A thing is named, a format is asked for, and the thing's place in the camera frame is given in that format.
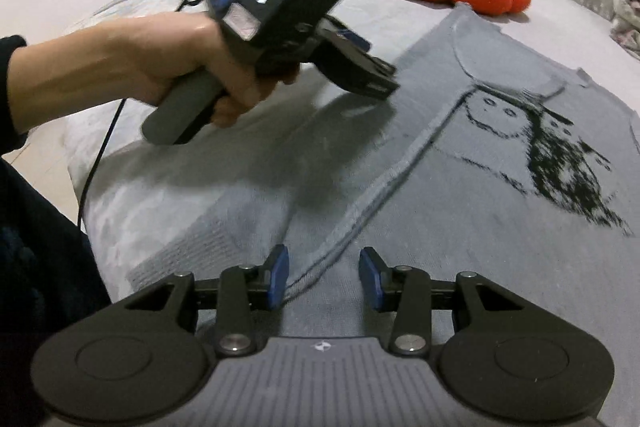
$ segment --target sweatshirt sleeve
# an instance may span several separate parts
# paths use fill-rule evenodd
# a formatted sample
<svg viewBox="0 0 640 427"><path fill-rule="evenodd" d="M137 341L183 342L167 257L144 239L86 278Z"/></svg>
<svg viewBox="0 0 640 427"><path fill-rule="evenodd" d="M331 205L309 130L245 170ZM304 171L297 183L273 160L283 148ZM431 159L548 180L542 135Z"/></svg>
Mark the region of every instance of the sweatshirt sleeve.
<svg viewBox="0 0 640 427"><path fill-rule="evenodd" d="M15 131L6 92L6 77L11 55L16 49L26 45L24 39L18 35L0 39L0 154L20 149L27 140L26 133L19 135Z"/></svg>

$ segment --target hand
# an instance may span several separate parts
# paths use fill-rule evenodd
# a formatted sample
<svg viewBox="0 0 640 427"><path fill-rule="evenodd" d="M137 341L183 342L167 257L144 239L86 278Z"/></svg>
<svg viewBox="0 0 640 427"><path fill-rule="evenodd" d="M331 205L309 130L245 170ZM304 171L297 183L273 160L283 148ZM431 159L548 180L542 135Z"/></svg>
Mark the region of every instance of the hand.
<svg viewBox="0 0 640 427"><path fill-rule="evenodd" d="M256 78L232 57L217 23L206 14L162 13L117 19L14 51L7 98L14 127L25 132L47 121L119 98L157 104L176 76L205 67L229 96L212 121L233 125L298 70Z"/></svg>
<svg viewBox="0 0 640 427"><path fill-rule="evenodd" d="M147 17L120 19L113 26L126 43L127 60L136 71L132 75L133 98L158 105L176 76L204 66L225 86L229 96L217 101L212 123L228 127L258 102L267 98L279 81L292 84L298 74L256 78L252 66L232 56L218 24L205 13L161 13Z"/></svg>

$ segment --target metal screw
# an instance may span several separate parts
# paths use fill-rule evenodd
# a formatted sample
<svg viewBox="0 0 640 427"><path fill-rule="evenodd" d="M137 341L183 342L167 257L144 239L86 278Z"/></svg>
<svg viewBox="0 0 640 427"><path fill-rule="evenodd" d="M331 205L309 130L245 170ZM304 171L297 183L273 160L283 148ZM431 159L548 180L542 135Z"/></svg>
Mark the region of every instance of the metal screw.
<svg viewBox="0 0 640 427"><path fill-rule="evenodd" d="M412 353L413 351L418 351L427 345L427 341L422 338L420 335L400 335L396 338L395 343L396 347L401 351L407 351Z"/></svg>
<svg viewBox="0 0 640 427"><path fill-rule="evenodd" d="M242 333L229 333L220 339L220 347L225 351L244 351L251 346L251 339Z"/></svg>

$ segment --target dark clothing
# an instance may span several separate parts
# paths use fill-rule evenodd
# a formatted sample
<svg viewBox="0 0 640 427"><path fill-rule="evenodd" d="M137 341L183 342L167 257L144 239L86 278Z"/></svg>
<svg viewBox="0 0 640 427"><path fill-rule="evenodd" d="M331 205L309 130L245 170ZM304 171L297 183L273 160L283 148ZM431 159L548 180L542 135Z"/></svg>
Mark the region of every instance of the dark clothing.
<svg viewBox="0 0 640 427"><path fill-rule="evenodd" d="M20 37L0 40L0 153L20 148L6 74ZM6 161L0 160L0 425L45 416L30 381L31 358L55 331L110 304L89 241Z"/></svg>

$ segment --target blue button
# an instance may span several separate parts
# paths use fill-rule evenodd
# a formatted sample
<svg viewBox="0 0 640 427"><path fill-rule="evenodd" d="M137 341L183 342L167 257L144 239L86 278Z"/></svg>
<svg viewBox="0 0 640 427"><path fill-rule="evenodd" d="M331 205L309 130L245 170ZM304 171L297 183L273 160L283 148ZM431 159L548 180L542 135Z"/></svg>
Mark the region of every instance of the blue button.
<svg viewBox="0 0 640 427"><path fill-rule="evenodd" d="M382 291L382 278L380 277L380 270L376 268L366 248L360 250L358 275L360 276L360 284L367 304L376 311L381 310L385 300L385 295Z"/></svg>
<svg viewBox="0 0 640 427"><path fill-rule="evenodd" d="M282 304L284 291L289 278L289 250L284 245L276 245L271 254L276 253L276 260L271 267L271 280L267 291L269 309L274 310Z"/></svg>
<svg viewBox="0 0 640 427"><path fill-rule="evenodd" d="M216 17L222 18L226 15L226 11L231 6L231 0L214 0L211 7L216 13Z"/></svg>
<svg viewBox="0 0 640 427"><path fill-rule="evenodd" d="M371 49L371 42L359 36L356 32L350 29L343 29L338 31L338 35L342 35L345 39L351 41L356 47L360 48L365 53L369 53L369 50Z"/></svg>

